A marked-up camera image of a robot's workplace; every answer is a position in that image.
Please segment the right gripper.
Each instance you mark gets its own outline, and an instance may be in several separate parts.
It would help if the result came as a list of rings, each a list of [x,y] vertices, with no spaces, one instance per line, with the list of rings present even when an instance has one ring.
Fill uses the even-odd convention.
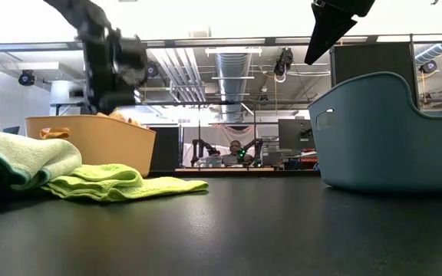
[[[313,0],[315,26],[305,63],[314,64],[357,23],[352,17],[365,17],[374,3],[375,0]]]

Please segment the orange towel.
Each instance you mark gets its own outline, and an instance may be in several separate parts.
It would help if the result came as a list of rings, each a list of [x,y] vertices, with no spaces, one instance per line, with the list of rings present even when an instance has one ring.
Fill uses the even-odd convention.
[[[67,139],[71,134],[68,128],[45,128],[40,132],[40,137],[44,140]]]
[[[133,119],[132,117],[126,116],[121,110],[115,110],[110,114],[105,113],[97,113],[97,116],[99,117],[109,117],[114,120],[123,121],[125,123],[129,123],[131,125],[134,125],[136,127],[142,127],[145,128],[143,124],[141,124],[139,121]]]

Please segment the lime green towel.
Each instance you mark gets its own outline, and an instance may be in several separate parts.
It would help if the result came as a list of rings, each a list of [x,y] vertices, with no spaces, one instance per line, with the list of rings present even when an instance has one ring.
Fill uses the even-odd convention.
[[[86,198],[98,202],[122,202],[153,196],[206,191],[203,180],[174,177],[144,179],[132,167],[123,164],[83,165],[66,176],[59,176],[41,187],[61,199]]]

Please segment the pale green towel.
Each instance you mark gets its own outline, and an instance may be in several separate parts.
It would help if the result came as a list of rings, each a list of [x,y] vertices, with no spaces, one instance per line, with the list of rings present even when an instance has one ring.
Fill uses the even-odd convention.
[[[37,140],[0,132],[0,166],[15,191],[38,188],[81,165],[79,149],[67,140]]]

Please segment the orange plastic basket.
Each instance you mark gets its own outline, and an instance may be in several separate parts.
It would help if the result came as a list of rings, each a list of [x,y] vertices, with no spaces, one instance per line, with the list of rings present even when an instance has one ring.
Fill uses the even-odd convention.
[[[27,136],[42,139],[43,130],[66,128],[68,142],[81,152],[87,165],[124,164],[143,177],[150,172],[156,132],[110,117],[94,115],[28,117]]]

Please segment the blue plastic basket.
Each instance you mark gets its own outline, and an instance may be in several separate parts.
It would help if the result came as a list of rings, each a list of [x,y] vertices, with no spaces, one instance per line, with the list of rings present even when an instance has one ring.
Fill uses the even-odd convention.
[[[442,111],[417,109],[400,75],[352,78],[308,110],[326,184],[369,192],[442,192]]]

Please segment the black cabinet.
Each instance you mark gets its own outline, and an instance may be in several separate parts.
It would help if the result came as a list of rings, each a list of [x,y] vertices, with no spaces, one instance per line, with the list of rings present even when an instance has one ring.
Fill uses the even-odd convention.
[[[150,170],[174,171],[180,165],[179,127],[153,127],[156,132]]]

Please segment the computer monitor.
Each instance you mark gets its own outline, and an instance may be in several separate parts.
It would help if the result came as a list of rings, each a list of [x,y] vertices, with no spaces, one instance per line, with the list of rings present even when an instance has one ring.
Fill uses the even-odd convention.
[[[315,141],[310,120],[279,119],[279,147],[284,150],[314,150]]]

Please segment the person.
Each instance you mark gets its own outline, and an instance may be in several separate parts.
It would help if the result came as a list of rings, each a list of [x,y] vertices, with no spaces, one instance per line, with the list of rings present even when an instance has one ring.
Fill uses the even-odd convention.
[[[236,165],[249,166],[254,161],[254,157],[248,153],[241,157],[241,155],[238,154],[238,151],[241,149],[241,143],[238,140],[233,140],[229,145],[230,153],[222,156],[222,164],[225,167]]]

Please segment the silver ventilation duct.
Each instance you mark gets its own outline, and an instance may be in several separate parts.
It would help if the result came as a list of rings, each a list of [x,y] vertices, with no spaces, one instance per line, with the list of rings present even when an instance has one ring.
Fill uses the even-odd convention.
[[[232,102],[221,106],[223,120],[242,122],[244,107],[239,102],[244,98],[252,55],[221,53],[215,55],[215,61],[221,101]]]

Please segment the overhead frame beam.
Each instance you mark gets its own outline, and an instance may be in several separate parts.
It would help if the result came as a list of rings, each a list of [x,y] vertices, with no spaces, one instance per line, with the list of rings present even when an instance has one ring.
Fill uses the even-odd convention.
[[[442,34],[373,34],[349,35],[338,40],[339,44],[361,44],[375,42],[406,42],[419,44],[442,43]],[[267,37],[267,38],[189,38],[149,40],[149,48],[198,48],[198,47],[241,47],[241,46],[307,46],[309,37]],[[80,41],[0,43],[0,51],[77,51],[83,45]]]

